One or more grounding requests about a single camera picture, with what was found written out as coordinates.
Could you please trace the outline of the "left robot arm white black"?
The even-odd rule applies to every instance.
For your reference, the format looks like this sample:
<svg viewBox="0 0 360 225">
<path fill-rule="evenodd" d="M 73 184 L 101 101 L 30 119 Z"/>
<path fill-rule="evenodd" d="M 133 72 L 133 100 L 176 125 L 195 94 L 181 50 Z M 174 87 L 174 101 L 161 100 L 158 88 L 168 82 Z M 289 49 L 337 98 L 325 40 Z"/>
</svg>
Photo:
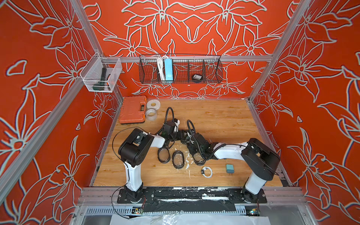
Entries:
<svg viewBox="0 0 360 225">
<path fill-rule="evenodd" d="M 158 148 L 159 162 L 166 164 L 170 161 L 171 146 L 182 139 L 179 132 L 180 121 L 173 119 L 164 122 L 162 128 L 155 134 L 144 131 L 140 127 L 129 127 L 132 132 L 118 149 L 119 159 L 126 169 L 126 184 L 124 191 L 127 199 L 137 202 L 142 197 L 143 181 L 141 179 L 141 164 L 145 160 L 150 148 Z"/>
</svg>

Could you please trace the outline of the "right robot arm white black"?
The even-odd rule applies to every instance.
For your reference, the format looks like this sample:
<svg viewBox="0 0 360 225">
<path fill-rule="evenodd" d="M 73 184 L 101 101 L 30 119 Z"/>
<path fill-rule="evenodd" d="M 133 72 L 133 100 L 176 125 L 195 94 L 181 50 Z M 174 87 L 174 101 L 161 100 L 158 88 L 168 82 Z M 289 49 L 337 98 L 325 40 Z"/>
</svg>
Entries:
<svg viewBox="0 0 360 225">
<path fill-rule="evenodd" d="M 236 159 L 246 162 L 252 173 L 241 190 L 241 195 L 247 202 L 253 202 L 259 197 L 260 190 L 271 181 L 280 163 L 280 156 L 267 145 L 256 138 L 247 142 L 228 144 L 222 142 L 209 143 L 201 134 L 188 131 L 182 140 L 193 156 L 197 153 L 203 165 L 208 160 Z"/>
</svg>

